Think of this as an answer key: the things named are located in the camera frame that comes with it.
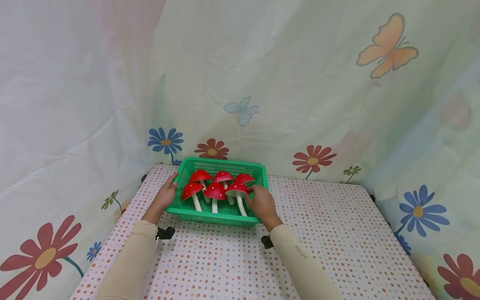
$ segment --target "basket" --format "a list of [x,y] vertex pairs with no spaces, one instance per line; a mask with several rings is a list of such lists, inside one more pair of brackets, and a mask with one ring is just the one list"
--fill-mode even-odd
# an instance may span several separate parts
[[232,176],[237,176],[241,173],[249,174],[256,179],[255,184],[264,186],[268,189],[268,177],[265,167],[260,164],[244,163],[239,161],[217,160],[210,158],[188,157],[184,159],[178,168],[179,175],[175,179],[178,184],[175,193],[175,199],[169,208],[166,209],[168,213],[176,214],[179,218],[187,221],[199,221],[206,223],[216,223],[228,226],[237,227],[253,227],[260,223],[260,220],[253,214],[253,212],[245,205],[243,206],[247,216],[242,216],[235,200],[235,205],[230,206],[227,200],[218,201],[218,214],[212,213],[212,204],[207,204],[202,193],[197,193],[201,212],[195,211],[193,201],[187,199],[181,200],[181,193],[183,187],[188,183],[190,176],[196,170],[205,170],[210,176],[215,176],[219,171],[226,171]]

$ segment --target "polka dot tablecloth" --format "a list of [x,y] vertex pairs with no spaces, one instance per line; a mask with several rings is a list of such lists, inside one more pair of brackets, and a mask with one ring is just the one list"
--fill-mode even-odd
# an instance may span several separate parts
[[[71,299],[92,300],[133,224],[176,167],[156,165],[116,224]],[[434,299],[367,192],[360,186],[269,177],[286,225],[330,275],[345,299]],[[265,228],[180,221],[159,244],[142,299],[300,299]]]

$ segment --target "blue flower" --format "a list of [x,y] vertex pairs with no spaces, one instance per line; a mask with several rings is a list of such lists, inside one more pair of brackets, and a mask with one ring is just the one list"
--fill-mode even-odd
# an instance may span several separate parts
[[410,221],[407,226],[408,231],[411,232],[416,226],[418,233],[421,236],[426,237],[427,233],[423,229],[422,224],[434,231],[440,231],[440,227],[438,227],[435,223],[442,225],[450,224],[450,222],[446,218],[435,215],[445,213],[447,211],[445,206],[440,204],[434,204],[424,207],[425,204],[427,204],[433,199],[434,195],[434,192],[428,195],[427,186],[425,184],[420,187],[418,193],[417,191],[413,191],[413,193],[406,192],[405,194],[403,194],[405,200],[411,206],[405,203],[400,204],[400,209],[404,213],[407,213],[407,215],[403,217],[400,222],[402,224],[406,224],[408,221]]
[[171,152],[176,154],[177,150],[182,150],[182,148],[177,144],[183,143],[183,139],[181,139],[183,133],[176,131],[177,130],[175,128],[170,129],[168,136],[165,137],[165,131],[163,128],[158,128],[158,131],[153,128],[150,129],[148,133],[150,133],[152,136],[150,137],[148,146],[150,147],[152,145],[158,145],[152,149],[155,152],[160,152],[163,150],[165,154],[171,154]]
[[102,248],[102,246],[100,246],[102,244],[102,242],[95,242],[93,244],[93,247],[90,247],[90,250],[87,252],[87,260],[88,261],[92,261],[96,255],[100,252],[100,249]]
[[407,253],[407,255],[410,255],[410,250],[412,250],[412,248],[408,245],[405,238],[396,232],[394,232],[393,234],[395,235],[396,239],[400,243],[400,246],[402,246],[403,250]]

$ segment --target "beige sleeve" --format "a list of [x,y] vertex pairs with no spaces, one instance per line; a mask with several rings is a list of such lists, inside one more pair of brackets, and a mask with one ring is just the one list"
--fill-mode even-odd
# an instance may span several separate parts
[[287,226],[275,227],[270,232],[270,239],[302,300],[343,299],[330,277]]
[[100,285],[97,300],[137,300],[155,254],[157,226],[141,220],[133,225],[120,254]]

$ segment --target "toy mushroom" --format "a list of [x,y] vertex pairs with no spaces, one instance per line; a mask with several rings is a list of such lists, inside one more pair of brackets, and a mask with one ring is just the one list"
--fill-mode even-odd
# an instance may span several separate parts
[[195,204],[195,210],[197,212],[201,212],[202,208],[200,207],[200,202],[198,202],[197,193],[203,189],[203,185],[196,182],[189,182],[183,188],[183,192],[181,193],[181,200],[185,201],[188,198],[192,197],[193,204]]
[[249,186],[255,182],[255,178],[248,174],[239,174],[237,177],[235,177],[235,182],[240,182],[245,184],[245,186]]
[[[190,180],[188,180],[189,182],[199,182],[201,185],[204,186],[203,188],[203,191],[205,191],[205,180],[210,180],[212,179],[212,176],[210,176],[210,174],[208,174],[206,171],[204,170],[196,170],[191,176],[190,176]],[[205,198],[205,202],[207,203],[210,203],[210,198],[206,197],[204,195],[204,198]]]
[[226,200],[225,189],[219,182],[212,183],[204,191],[204,196],[212,198],[212,213],[218,214],[217,200]]
[[[212,183],[215,183],[215,182],[220,182],[221,184],[223,184],[223,188],[226,190],[227,189],[227,181],[228,180],[234,180],[233,176],[230,175],[230,173],[228,172],[218,172],[215,177],[213,177],[212,179]],[[227,195],[227,199],[228,199],[228,204],[230,205],[234,205],[235,204],[235,200],[233,200],[232,197],[228,196]]]
[[227,196],[236,196],[241,215],[247,216],[247,213],[245,212],[245,208],[243,208],[243,200],[242,200],[242,197],[246,197],[248,194],[248,190],[245,184],[240,182],[234,182],[228,186],[228,188],[225,190],[225,194],[227,194]]

